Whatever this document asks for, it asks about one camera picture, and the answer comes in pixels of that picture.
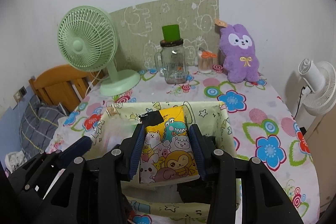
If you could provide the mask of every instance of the white fan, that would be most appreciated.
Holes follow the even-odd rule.
[[[313,60],[306,58],[298,69],[310,89],[303,101],[305,110],[313,116],[329,112],[336,103],[336,71],[333,65],[325,61],[314,64]]]

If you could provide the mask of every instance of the tablecloth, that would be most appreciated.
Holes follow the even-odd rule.
[[[209,101],[226,103],[231,121],[237,156],[248,160],[259,157],[279,181],[305,224],[316,223],[320,211],[319,185],[309,148],[293,119],[275,89],[264,75],[256,83],[233,84],[228,81],[220,65],[214,65],[211,74],[203,75],[197,67],[188,68],[187,82],[169,85],[155,70],[140,71],[141,81],[131,90],[114,97],[102,96],[97,85],[72,112],[63,124],[68,137],[56,134],[47,152],[66,149],[73,138],[83,135],[97,136],[95,126],[106,106],[113,103],[152,102],[147,111],[160,109],[158,102]],[[195,115],[208,115],[206,109]],[[137,119],[137,113],[130,118]],[[101,138],[94,139],[93,144]],[[206,223],[205,218],[165,218],[139,213],[135,223],[180,224]],[[237,211],[236,223],[241,223],[241,209]]]

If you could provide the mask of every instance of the blue wall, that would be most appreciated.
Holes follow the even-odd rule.
[[[21,150],[19,123],[29,100],[34,95],[30,86],[26,90],[27,94],[19,102],[19,105],[14,109],[9,107],[0,119],[0,161],[4,168],[6,168],[5,155]]]

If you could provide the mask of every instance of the snack bag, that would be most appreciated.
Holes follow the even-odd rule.
[[[198,179],[182,106],[140,116],[146,127],[140,183],[168,185]]]

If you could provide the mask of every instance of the purple stuffed animal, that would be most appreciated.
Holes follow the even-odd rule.
[[[257,82],[259,80],[259,61],[255,56],[254,41],[241,24],[228,25],[220,29],[219,48],[226,56],[223,68],[228,71],[227,78],[232,83]]]

